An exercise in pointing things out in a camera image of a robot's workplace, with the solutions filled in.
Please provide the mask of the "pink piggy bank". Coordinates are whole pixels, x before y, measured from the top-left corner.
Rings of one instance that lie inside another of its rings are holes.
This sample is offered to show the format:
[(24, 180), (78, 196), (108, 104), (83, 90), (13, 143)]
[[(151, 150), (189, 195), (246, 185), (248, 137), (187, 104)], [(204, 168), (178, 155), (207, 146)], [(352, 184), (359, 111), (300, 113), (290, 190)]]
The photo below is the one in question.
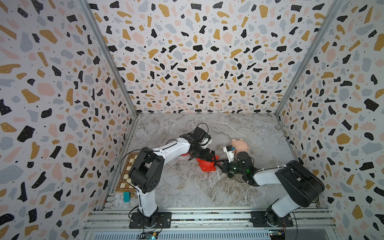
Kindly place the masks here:
[(240, 152), (246, 152), (249, 153), (249, 146), (243, 139), (232, 139), (231, 145), (235, 148), (235, 156), (237, 156)]

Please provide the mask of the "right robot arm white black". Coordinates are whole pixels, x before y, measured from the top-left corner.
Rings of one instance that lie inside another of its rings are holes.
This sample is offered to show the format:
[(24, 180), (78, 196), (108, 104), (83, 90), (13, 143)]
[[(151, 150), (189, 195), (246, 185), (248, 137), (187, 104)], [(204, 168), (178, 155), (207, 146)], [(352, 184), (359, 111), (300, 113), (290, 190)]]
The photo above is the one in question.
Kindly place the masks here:
[(215, 165), (230, 178), (241, 175), (243, 181), (252, 187), (283, 186), (286, 195), (270, 205), (265, 213), (265, 219), (273, 225), (291, 212), (318, 201), (325, 190), (323, 182), (295, 160), (283, 166), (257, 169), (247, 152), (239, 152), (233, 161), (215, 161)]

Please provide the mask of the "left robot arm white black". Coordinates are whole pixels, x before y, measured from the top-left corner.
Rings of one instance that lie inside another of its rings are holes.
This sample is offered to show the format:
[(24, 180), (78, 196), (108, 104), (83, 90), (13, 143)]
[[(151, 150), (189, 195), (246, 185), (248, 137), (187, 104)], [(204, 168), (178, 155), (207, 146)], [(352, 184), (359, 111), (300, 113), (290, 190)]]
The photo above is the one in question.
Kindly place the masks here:
[(211, 142), (212, 138), (208, 132), (196, 127), (162, 147), (140, 149), (130, 169), (129, 178), (137, 190), (139, 212), (144, 217), (150, 218), (157, 214), (155, 188), (160, 182), (164, 165), (185, 154), (189, 154), (191, 159), (198, 158), (211, 162), (215, 160), (215, 152), (208, 148)]

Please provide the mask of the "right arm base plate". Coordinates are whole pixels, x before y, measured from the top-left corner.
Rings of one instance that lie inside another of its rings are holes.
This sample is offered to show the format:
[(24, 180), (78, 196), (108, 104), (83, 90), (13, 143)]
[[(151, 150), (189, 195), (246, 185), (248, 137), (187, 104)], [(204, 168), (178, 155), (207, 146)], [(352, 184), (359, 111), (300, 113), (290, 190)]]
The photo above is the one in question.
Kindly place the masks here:
[(291, 216), (280, 218), (273, 211), (252, 211), (250, 222), (254, 228), (283, 228), (293, 227), (293, 221)]

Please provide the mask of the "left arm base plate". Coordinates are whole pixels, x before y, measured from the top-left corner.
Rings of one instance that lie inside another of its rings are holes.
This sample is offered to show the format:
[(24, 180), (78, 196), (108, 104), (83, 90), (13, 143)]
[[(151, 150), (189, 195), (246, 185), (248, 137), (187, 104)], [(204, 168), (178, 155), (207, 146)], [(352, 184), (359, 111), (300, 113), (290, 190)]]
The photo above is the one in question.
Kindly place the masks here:
[(158, 212), (155, 211), (150, 217), (144, 216), (140, 211), (133, 213), (130, 229), (169, 229), (171, 227), (172, 213), (171, 212)]

